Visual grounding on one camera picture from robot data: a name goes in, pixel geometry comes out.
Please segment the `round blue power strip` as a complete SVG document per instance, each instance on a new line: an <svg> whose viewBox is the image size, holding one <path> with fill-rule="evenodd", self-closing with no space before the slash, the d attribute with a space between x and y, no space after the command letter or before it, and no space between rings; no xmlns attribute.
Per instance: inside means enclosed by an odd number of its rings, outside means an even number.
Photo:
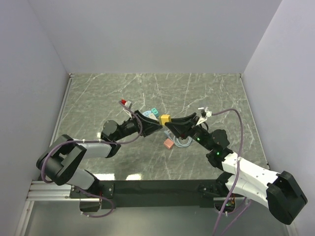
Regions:
<svg viewBox="0 0 315 236"><path fill-rule="evenodd" d="M142 115L144 115L147 118L157 120L157 117L154 115L154 113L151 110L147 110L143 112Z"/></svg>

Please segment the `yellow charger plug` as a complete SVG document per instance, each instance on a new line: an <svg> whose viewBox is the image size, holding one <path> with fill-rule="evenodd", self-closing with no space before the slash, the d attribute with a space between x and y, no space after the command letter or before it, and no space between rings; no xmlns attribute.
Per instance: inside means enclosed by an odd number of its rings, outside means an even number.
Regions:
<svg viewBox="0 0 315 236"><path fill-rule="evenodd" d="M167 122L171 122L171 116L170 115L164 114L164 115L159 116L159 123L161 125L164 126Z"/></svg>

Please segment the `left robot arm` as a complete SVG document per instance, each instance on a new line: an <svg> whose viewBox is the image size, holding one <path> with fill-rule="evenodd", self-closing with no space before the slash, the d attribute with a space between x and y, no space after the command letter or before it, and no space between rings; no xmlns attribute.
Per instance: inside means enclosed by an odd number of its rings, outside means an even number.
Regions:
<svg viewBox="0 0 315 236"><path fill-rule="evenodd" d="M87 170L79 168L84 158L113 157L120 149L123 138L132 134L146 137L162 129L155 119L142 115L138 110L129 114L122 124L108 120L97 140L73 139L61 135L36 162L41 179L58 186L69 184L81 189L88 198L99 196L103 191L99 179Z"/></svg>

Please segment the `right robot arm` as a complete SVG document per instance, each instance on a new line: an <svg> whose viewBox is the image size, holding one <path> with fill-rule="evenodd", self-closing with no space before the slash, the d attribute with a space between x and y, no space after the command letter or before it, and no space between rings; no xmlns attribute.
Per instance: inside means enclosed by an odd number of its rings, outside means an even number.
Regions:
<svg viewBox="0 0 315 236"><path fill-rule="evenodd" d="M209 163L228 176L217 182L218 194L227 196L232 192L254 200L267 207L281 223L290 225L308 202L294 176L287 171L277 173L260 167L230 150L225 130L209 132L202 127L210 114L204 112L201 118L196 114L173 118L165 126L175 137L190 137L209 151L206 155Z"/></svg>

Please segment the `teal usb charger plug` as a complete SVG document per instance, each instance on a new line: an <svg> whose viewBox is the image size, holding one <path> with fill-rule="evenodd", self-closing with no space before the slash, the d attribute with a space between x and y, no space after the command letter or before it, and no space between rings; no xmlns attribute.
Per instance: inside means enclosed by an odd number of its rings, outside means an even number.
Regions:
<svg viewBox="0 0 315 236"><path fill-rule="evenodd" d="M159 117L159 111L156 109L156 108L152 108L151 109L151 112L153 113L153 115L155 116L155 117Z"/></svg>

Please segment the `pink charger plug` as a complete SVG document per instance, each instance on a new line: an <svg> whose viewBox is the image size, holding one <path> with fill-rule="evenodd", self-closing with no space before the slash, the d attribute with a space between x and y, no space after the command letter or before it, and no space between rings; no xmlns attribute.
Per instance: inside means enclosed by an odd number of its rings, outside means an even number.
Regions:
<svg viewBox="0 0 315 236"><path fill-rule="evenodd" d="M173 146L175 145L174 142L167 138L164 142L163 142L164 146L167 148L167 149L172 149Z"/></svg>

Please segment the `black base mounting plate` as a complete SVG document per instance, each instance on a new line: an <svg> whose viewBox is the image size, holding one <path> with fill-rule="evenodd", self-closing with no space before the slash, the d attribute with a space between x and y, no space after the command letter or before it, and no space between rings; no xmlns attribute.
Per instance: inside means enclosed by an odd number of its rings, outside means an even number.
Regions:
<svg viewBox="0 0 315 236"><path fill-rule="evenodd" d="M224 181L197 180L101 180L94 193L115 207L214 207L214 198L226 197Z"/></svg>

